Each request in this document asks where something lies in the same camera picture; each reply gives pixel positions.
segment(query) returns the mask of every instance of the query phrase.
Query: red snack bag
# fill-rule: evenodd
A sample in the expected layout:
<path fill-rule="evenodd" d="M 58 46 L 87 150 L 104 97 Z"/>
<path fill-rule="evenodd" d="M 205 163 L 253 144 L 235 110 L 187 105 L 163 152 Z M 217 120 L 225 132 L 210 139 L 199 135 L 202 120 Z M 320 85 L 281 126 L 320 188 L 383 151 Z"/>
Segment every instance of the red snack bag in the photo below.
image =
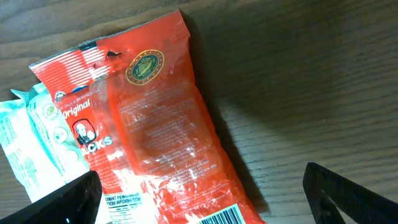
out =
<path fill-rule="evenodd" d="M 31 69 L 99 173 L 107 198 L 125 195 L 128 203 L 120 204 L 130 207 L 128 192 L 139 183 L 157 207 L 157 223 L 265 223 L 195 86 L 189 36 L 175 11 Z M 124 214 L 120 223 L 128 223 Z"/>

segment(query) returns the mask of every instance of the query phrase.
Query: halal logo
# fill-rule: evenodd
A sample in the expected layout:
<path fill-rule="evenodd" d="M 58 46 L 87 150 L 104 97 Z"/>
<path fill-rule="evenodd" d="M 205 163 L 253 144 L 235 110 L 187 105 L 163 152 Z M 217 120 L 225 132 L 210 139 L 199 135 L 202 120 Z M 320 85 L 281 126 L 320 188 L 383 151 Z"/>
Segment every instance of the halal logo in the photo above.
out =
<path fill-rule="evenodd" d="M 162 70 L 164 55 L 158 50 L 141 52 L 126 70 L 126 78 L 136 85 L 145 85 L 154 79 Z"/>

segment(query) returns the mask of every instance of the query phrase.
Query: man's face logo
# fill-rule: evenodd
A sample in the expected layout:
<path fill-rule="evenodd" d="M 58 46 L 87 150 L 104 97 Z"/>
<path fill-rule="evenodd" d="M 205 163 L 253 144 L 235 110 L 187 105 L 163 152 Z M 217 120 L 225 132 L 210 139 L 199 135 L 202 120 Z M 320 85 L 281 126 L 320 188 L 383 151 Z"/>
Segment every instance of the man's face logo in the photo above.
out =
<path fill-rule="evenodd" d="M 76 132 L 81 136 L 81 137 L 85 137 L 87 136 L 87 132 L 86 132 L 86 127 L 82 124 L 77 124 L 76 125 Z"/>
<path fill-rule="evenodd" d="M 88 145 L 96 139 L 93 125 L 87 119 L 81 119 L 73 125 L 73 134 L 77 142 L 82 145 Z"/>

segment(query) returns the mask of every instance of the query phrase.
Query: wood grain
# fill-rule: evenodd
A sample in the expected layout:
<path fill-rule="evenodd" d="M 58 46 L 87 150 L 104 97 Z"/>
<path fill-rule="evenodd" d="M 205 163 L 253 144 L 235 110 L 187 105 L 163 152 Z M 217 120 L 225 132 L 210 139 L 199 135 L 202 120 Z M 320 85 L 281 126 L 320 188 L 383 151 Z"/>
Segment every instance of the wood grain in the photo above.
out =
<path fill-rule="evenodd" d="M 0 0 L 0 100 L 28 65 L 181 9 L 197 85 L 247 194 L 269 223 L 313 223 L 317 162 L 398 201 L 398 3 Z M 0 154 L 0 218 L 29 204 Z"/>

